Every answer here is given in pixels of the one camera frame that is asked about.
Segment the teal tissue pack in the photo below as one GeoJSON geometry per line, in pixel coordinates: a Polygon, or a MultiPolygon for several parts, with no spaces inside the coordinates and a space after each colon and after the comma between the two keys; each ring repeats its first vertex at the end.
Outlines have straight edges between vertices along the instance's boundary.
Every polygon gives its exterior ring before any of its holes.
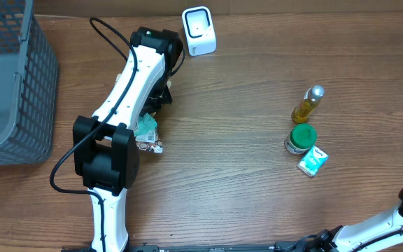
{"type": "Polygon", "coordinates": [[[328,154],[317,146],[312,146],[298,162],[297,167],[306,175],[314,177],[326,163],[328,154]]]}
{"type": "Polygon", "coordinates": [[[134,135],[148,134],[149,131],[157,128],[157,122],[149,113],[145,113],[143,116],[139,116],[134,127],[134,135]]]}

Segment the snack packet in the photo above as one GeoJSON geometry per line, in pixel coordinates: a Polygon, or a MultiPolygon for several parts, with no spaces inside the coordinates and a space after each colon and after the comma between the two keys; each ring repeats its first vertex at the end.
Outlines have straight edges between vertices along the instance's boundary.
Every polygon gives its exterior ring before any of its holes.
{"type": "MultiPolygon", "coordinates": [[[[119,107],[117,107],[116,112],[118,113],[115,117],[111,117],[109,122],[115,126],[120,123],[125,124],[128,129],[134,131],[136,121],[140,115],[140,107],[145,104],[146,92],[151,91],[150,82],[146,82],[147,77],[142,78],[136,76],[132,83],[129,85],[129,89],[125,98],[127,100],[122,100],[119,107]]],[[[162,152],[162,142],[159,139],[157,128],[155,130],[149,131],[148,134],[135,136],[136,145],[140,151],[148,151],[153,153],[162,152]]]]}

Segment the yellow liquid bottle silver cap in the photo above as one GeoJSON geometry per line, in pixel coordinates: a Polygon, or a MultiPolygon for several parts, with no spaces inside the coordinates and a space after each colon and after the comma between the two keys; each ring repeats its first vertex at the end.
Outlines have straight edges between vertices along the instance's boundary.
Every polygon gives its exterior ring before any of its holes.
{"type": "Polygon", "coordinates": [[[325,89],[321,85],[310,87],[301,102],[296,106],[292,112],[291,118],[296,123],[306,123],[308,117],[316,109],[320,100],[325,94],[325,89]]]}

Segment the green lid white jar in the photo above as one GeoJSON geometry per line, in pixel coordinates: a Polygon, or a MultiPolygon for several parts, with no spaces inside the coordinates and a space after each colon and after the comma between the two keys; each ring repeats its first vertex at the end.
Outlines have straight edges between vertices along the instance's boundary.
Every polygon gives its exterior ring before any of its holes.
{"type": "Polygon", "coordinates": [[[286,137],[284,144],[288,152],[300,155],[315,145],[317,137],[318,135],[314,127],[302,123],[292,129],[286,137]]]}

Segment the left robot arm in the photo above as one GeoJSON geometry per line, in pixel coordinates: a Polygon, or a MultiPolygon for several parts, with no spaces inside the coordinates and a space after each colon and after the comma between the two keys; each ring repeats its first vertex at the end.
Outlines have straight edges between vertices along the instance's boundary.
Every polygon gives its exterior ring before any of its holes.
{"type": "Polygon", "coordinates": [[[91,251],[127,251],[126,199],[139,170],[134,128],[140,116],[170,104],[167,81],[183,42],[175,31],[140,27],[130,38],[133,49],[106,101],[73,124],[76,174],[90,194],[94,238],[91,251]]]}

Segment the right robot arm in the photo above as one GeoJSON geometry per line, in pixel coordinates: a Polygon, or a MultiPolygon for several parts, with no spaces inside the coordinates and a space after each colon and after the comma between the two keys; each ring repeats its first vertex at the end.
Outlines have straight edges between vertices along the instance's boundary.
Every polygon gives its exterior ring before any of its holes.
{"type": "Polygon", "coordinates": [[[403,189],[393,208],[355,225],[323,230],[304,251],[381,251],[403,243],[403,189]]]}

